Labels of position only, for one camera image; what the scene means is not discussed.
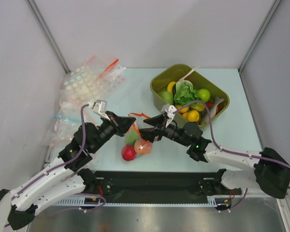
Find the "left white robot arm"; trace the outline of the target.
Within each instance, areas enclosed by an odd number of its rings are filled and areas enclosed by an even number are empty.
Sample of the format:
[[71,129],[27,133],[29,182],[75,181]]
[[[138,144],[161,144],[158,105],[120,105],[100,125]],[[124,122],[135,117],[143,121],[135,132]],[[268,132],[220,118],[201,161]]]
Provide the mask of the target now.
[[18,188],[0,191],[0,232],[7,226],[17,231],[52,204],[96,190],[96,177],[85,165],[114,135],[124,136],[136,121],[110,111],[101,119],[98,127],[83,121],[71,142],[43,170]]

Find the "red toy apple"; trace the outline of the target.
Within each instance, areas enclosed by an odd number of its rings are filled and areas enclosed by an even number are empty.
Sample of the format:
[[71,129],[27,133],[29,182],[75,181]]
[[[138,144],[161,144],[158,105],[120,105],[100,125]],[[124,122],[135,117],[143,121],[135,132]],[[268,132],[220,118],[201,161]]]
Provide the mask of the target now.
[[136,158],[137,153],[134,150],[134,146],[126,145],[121,150],[121,156],[125,161],[132,161]]

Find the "green toy cucumber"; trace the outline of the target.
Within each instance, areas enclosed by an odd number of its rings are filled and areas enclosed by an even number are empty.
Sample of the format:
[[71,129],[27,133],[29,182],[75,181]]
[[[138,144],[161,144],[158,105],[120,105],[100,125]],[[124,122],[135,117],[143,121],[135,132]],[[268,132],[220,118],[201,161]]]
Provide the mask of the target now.
[[134,129],[131,129],[125,135],[125,144],[131,145],[135,143],[138,137],[139,137],[138,133]]

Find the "clear orange-zipper bag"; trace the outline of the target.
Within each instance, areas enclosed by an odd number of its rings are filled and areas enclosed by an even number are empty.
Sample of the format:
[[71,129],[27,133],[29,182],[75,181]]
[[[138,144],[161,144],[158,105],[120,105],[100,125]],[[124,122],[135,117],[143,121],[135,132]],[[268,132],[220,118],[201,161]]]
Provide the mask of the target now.
[[124,136],[125,145],[121,149],[121,157],[124,161],[133,161],[152,151],[152,143],[143,139],[140,134],[140,129],[147,129],[151,126],[144,123],[145,119],[149,119],[149,116],[144,113],[129,113],[128,116],[136,120]]

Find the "olive green plastic bin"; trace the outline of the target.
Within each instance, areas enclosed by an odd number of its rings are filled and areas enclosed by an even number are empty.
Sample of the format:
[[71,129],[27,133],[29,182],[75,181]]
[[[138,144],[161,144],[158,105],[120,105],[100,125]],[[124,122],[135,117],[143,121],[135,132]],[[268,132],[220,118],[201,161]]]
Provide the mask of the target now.
[[173,65],[158,74],[150,89],[157,109],[167,103],[175,107],[178,112],[174,119],[179,126],[188,121],[208,126],[209,118],[216,119],[230,103],[227,93],[185,64]]

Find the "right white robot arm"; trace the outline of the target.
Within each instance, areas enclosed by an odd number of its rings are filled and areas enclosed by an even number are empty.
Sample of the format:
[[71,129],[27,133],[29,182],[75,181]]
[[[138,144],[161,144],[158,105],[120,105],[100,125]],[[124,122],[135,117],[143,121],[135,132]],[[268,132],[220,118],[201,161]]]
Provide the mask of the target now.
[[195,122],[187,122],[182,128],[167,124],[165,115],[145,119],[149,128],[140,129],[143,139],[150,142],[162,137],[188,148],[187,154],[195,161],[221,163],[237,168],[237,171],[219,170],[213,188],[219,194],[229,189],[260,189],[267,195],[283,199],[290,184],[290,165],[272,148],[263,151],[245,151],[226,148],[214,140],[202,137],[202,130]]

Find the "toy peach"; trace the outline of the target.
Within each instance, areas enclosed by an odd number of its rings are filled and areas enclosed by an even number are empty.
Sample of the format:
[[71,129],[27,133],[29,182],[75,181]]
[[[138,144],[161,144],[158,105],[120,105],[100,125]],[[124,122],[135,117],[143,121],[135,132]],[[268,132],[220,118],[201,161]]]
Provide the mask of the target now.
[[134,143],[134,150],[137,154],[146,155],[152,151],[152,143],[144,140],[137,140]]

